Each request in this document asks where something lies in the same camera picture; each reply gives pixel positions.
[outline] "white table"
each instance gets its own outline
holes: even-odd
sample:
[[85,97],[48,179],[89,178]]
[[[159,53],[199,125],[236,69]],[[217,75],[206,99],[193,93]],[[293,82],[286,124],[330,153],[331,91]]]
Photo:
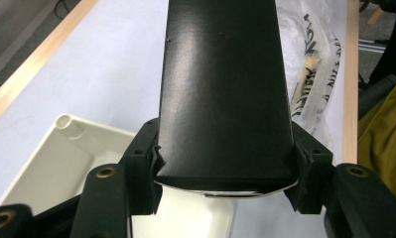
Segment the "white table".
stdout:
[[[78,24],[71,25],[75,28],[67,38],[54,36],[61,38],[61,45],[51,44],[54,49],[47,52],[47,57],[31,61],[13,75],[11,79],[18,81],[24,73],[30,74],[24,82],[26,87],[22,83],[15,89],[9,84],[2,89],[7,90],[4,94],[0,92],[0,196],[59,115],[73,114],[133,132],[145,121],[158,117],[168,0],[94,2],[81,1],[72,13],[79,16],[63,22],[66,26],[73,19],[79,22],[87,13]],[[354,162],[347,156],[355,156],[356,105],[355,111],[352,107],[344,113],[344,99],[348,98],[345,87],[354,84],[345,85],[344,76],[353,70],[357,56],[351,64],[345,63],[350,59],[345,50],[347,2],[333,2],[339,10],[332,17],[332,27],[343,54],[326,114],[335,159]],[[343,125],[350,125],[346,132]],[[323,218],[295,213],[282,192],[235,204],[231,237],[326,236]]]

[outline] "yellow fabric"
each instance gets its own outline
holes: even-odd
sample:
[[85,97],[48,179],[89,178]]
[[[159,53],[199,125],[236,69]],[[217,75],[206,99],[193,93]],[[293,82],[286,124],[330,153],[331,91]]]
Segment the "yellow fabric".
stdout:
[[358,163],[396,195],[396,87],[358,123]]

